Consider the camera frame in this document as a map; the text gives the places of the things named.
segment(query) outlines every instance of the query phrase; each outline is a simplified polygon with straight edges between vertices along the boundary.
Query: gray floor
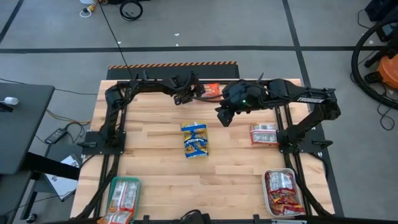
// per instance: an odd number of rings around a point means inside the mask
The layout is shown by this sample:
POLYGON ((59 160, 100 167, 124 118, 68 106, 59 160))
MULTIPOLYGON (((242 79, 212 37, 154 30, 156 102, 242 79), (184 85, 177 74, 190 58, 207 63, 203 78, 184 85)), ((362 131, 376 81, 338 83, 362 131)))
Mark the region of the gray floor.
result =
MULTIPOLYGON (((354 46, 366 32, 357 25, 356 14, 368 2, 289 0, 300 44, 354 46)), ((0 29, 16 4, 16 0, 0 2, 0 29)), ((122 20, 116 6, 104 7, 122 47, 293 46, 281 0, 152 0, 142 4, 144 15, 136 22, 122 20)), ((0 49, 115 47, 100 9, 83 19, 78 15, 82 8, 78 0, 25 0, 0 49)), ((372 25, 365 14, 361 22, 372 25)), ((370 40, 373 43, 368 45, 379 45, 377 37, 370 40)), ((326 137, 335 142, 330 155, 345 215, 398 220, 397 129, 383 130, 377 102, 350 82, 351 52, 304 52, 303 56, 312 86, 337 89, 342 115, 323 127, 326 137)), ((265 78, 301 78, 294 51, 129 52, 125 57, 129 64, 234 60, 242 78, 256 78, 262 72, 265 78)), ((123 64, 118 53, 0 54, 0 78, 95 93, 108 66, 115 64, 123 64)), ((56 92, 49 109, 87 120, 94 105, 94 96, 56 92)), ((398 112, 391 111, 390 116, 396 118, 398 112)), ((37 135, 45 138, 62 125, 46 115, 37 135)), ((35 140, 31 151, 44 150, 35 140)), ((53 198, 35 204, 38 223, 68 218, 72 200, 60 203, 53 198)))

